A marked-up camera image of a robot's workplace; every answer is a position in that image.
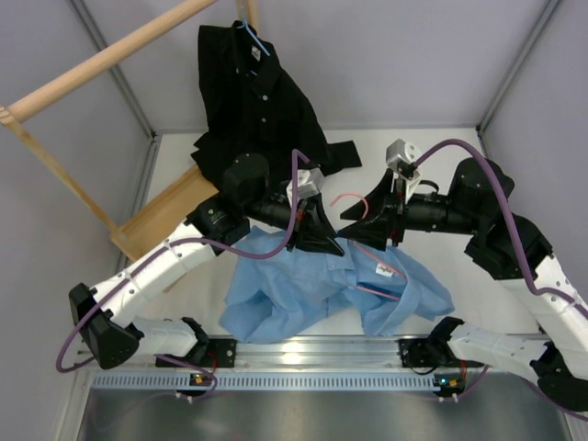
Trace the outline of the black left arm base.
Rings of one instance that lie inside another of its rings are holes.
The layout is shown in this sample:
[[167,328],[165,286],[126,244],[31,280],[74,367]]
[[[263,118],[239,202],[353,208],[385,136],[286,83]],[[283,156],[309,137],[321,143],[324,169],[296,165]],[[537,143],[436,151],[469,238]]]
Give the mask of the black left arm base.
[[233,368],[236,346],[237,341],[231,338],[211,338],[207,342],[198,342],[186,356],[170,358],[201,368]]

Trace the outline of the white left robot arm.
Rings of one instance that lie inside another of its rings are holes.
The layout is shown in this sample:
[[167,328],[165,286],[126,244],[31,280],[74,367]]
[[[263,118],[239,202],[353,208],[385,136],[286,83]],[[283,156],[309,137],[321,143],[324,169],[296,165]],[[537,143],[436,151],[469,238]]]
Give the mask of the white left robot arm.
[[238,156],[223,172],[220,192],[199,203],[151,251],[107,280],[70,290],[74,329],[66,341],[81,337],[103,369],[139,355],[200,365],[207,358],[209,338],[195,320],[144,319],[141,309],[224,252],[252,260],[294,249],[343,255],[323,209],[323,182],[322,170],[295,150],[290,180],[273,195],[266,158],[258,153]]

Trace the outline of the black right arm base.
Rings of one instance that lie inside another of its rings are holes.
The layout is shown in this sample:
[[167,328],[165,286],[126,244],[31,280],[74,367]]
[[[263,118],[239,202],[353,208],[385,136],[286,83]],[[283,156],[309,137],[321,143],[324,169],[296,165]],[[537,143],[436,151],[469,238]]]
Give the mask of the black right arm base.
[[447,344],[428,338],[405,338],[398,341],[401,365],[404,368],[460,368],[462,362]]

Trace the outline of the light blue shirt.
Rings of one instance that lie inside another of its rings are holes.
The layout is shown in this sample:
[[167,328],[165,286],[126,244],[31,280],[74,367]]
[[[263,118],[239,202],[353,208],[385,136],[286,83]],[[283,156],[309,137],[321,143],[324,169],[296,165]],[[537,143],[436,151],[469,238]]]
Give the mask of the light blue shirt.
[[339,238],[344,256],[282,250],[269,259],[251,257],[282,238],[253,228],[236,245],[243,255],[219,324],[242,343],[275,343],[348,308],[368,336],[390,336],[413,315],[432,321],[455,309],[436,277],[396,247],[379,251]]

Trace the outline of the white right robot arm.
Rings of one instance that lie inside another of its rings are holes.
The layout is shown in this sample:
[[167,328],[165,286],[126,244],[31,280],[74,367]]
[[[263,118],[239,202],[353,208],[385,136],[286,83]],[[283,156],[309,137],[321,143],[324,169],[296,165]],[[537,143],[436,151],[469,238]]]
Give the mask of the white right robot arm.
[[467,235],[465,254],[516,295],[549,340],[527,343],[446,317],[425,340],[426,358],[440,367],[471,361],[500,368],[533,384],[561,408],[586,412],[587,305],[538,227],[515,215],[531,280],[540,293],[527,288],[499,201],[475,159],[457,165],[445,195],[410,195],[406,180],[388,170],[364,202],[340,217],[349,223],[340,236],[378,250],[401,243],[406,231]]

